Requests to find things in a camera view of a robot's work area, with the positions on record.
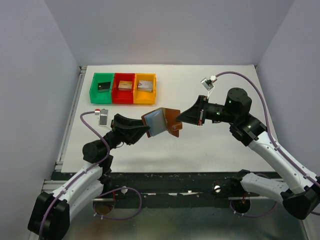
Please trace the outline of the brown leather card holder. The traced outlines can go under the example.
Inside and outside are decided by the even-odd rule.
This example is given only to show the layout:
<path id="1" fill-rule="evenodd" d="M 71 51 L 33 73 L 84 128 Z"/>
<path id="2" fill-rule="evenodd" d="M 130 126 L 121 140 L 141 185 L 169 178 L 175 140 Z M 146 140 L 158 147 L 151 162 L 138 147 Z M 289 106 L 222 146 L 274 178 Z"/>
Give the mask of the brown leather card holder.
<path id="1" fill-rule="evenodd" d="M 176 117 L 181 111 L 173 108 L 160 107 L 141 116 L 142 123 L 149 127 L 147 137 L 155 137 L 163 132 L 178 138 L 180 130 L 183 129 L 183 123 L 177 121 Z"/>

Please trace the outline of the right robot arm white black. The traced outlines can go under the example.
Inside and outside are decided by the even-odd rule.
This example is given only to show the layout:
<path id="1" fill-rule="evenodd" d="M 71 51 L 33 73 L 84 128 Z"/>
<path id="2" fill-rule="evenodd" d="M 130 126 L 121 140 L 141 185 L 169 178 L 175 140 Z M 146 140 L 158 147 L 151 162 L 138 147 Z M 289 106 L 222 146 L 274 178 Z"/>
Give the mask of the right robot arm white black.
<path id="1" fill-rule="evenodd" d="M 283 179 L 279 182 L 241 170 L 231 179 L 230 191 L 241 196 L 255 193 L 282 204 L 293 217 L 304 220 L 320 203 L 320 178 L 303 167 L 275 142 L 267 127 L 250 114 L 252 99 L 238 87 L 231 88 L 223 105 L 209 103 L 199 95 L 195 104 L 176 117 L 183 123 L 201 126 L 206 120 L 228 123 L 232 136 L 260 155 Z"/>

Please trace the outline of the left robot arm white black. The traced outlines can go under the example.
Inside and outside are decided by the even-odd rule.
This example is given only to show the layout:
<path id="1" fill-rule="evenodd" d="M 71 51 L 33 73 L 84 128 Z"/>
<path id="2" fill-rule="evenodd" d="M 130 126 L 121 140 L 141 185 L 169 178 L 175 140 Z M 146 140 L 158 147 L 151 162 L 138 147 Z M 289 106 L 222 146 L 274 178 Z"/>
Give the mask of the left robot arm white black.
<path id="1" fill-rule="evenodd" d="M 84 120 L 84 116 L 93 114 L 109 129 L 104 136 Z M 40 240 L 63 239 L 72 219 L 88 202 L 97 196 L 107 197 L 111 191 L 108 183 L 113 162 L 111 150 L 120 144 L 135 144 L 150 130 L 141 119 L 120 114 L 109 121 L 106 109 L 83 112 L 80 120 L 98 139 L 83 146 L 85 165 L 74 176 L 51 193 L 43 191 L 36 198 L 27 228 Z"/>

